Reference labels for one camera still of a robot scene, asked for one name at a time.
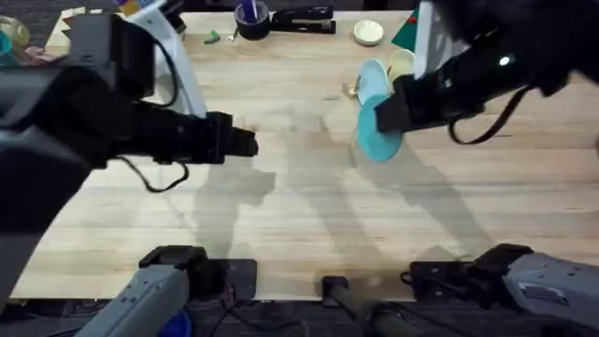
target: wooden table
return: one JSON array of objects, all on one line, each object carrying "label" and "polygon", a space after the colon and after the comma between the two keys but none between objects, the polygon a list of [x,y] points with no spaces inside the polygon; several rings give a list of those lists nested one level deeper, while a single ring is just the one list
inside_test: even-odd
[{"label": "wooden table", "polygon": [[[408,12],[338,12],[336,36],[273,33],[211,46],[230,14],[183,15],[185,46],[211,110],[257,131],[256,158],[192,168],[164,195],[144,191],[120,162],[95,172],[48,231],[15,298],[112,297],[157,245],[204,246],[212,257],[258,261],[260,299],[317,298],[321,276],[343,274],[374,296],[409,298],[400,271],[414,260],[473,258],[498,242],[599,264],[599,89],[575,76],[552,98],[530,93],[500,136],[459,146],[438,128],[406,136],[385,164],[364,158],[358,103],[342,94],[370,57],[386,60]],[[360,47],[360,19],[386,41]],[[64,53],[52,34],[48,50]],[[460,126],[482,133],[506,103]],[[176,167],[137,159],[154,181]]]}]

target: green object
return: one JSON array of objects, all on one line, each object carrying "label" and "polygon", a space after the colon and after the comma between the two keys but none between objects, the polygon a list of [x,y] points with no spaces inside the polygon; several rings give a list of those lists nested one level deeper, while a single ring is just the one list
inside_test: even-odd
[{"label": "green object", "polygon": [[[418,8],[416,8],[410,18],[418,19]],[[395,37],[391,40],[396,46],[400,46],[408,51],[414,52],[416,49],[416,30],[418,28],[417,22],[406,21],[405,24],[400,28]]]},{"label": "green object", "polygon": [[212,44],[214,42],[220,41],[221,37],[216,33],[216,31],[210,31],[211,38],[205,39],[204,44]]}]

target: green folder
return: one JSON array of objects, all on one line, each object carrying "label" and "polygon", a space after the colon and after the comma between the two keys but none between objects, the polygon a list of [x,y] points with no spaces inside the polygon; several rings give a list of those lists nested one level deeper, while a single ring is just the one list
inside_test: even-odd
[{"label": "green folder", "polygon": [[[418,18],[418,8],[416,8],[410,18]],[[393,37],[391,43],[396,46],[400,46],[408,51],[414,52],[416,48],[416,30],[418,24],[416,22],[408,22],[402,26],[399,32]]]}]

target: black tape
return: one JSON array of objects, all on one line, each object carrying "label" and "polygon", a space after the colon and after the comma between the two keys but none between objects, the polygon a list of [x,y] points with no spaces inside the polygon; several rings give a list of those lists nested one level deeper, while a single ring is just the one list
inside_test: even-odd
[{"label": "black tape", "polygon": [[262,2],[256,1],[257,20],[249,23],[241,5],[235,8],[235,22],[240,30],[240,35],[249,40],[259,40],[270,33],[269,8]]}]

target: black stapler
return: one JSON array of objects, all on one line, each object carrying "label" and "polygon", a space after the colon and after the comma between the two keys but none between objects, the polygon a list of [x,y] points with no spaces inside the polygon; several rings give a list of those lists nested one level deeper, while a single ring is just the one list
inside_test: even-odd
[{"label": "black stapler", "polygon": [[314,6],[283,9],[272,14],[271,31],[335,34],[337,23],[332,6]]}]

